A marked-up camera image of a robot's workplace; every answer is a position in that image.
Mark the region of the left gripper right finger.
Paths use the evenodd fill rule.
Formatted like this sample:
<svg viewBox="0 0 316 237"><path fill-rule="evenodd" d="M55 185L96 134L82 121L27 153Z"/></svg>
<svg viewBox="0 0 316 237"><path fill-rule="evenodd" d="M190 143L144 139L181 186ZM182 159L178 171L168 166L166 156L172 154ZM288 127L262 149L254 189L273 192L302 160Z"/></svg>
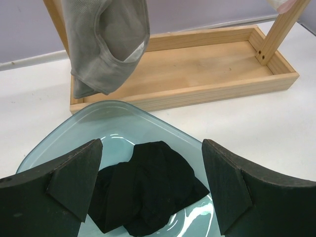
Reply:
<svg viewBox="0 0 316 237"><path fill-rule="evenodd" d="M221 235L315 236L314 181L265 168L210 139L202 157Z"/></svg>

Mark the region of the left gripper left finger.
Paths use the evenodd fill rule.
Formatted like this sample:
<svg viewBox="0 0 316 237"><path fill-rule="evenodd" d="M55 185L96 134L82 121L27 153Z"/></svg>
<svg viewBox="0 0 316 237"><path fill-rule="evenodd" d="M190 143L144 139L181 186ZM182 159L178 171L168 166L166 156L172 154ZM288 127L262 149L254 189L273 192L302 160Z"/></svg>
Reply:
<svg viewBox="0 0 316 237"><path fill-rule="evenodd" d="M91 140L0 180L2 237L76 237L86 220L103 145Z"/></svg>

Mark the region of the black underwear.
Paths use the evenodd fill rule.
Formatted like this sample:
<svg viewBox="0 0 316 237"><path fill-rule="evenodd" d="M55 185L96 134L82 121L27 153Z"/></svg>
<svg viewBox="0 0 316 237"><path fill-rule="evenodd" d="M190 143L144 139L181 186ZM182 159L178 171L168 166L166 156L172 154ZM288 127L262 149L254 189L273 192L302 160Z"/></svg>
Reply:
<svg viewBox="0 0 316 237"><path fill-rule="evenodd" d="M163 141L137 144L128 162L98 172L88 215L102 233L123 226L134 237L209 194L189 163Z"/></svg>

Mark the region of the white pink underwear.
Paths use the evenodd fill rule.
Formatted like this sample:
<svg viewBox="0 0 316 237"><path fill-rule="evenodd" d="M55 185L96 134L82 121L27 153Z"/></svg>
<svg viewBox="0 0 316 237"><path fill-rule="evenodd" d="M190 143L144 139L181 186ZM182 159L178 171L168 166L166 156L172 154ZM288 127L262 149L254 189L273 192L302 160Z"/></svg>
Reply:
<svg viewBox="0 0 316 237"><path fill-rule="evenodd" d="M267 0L267 2L278 14L284 14L296 3L296 0Z"/></svg>

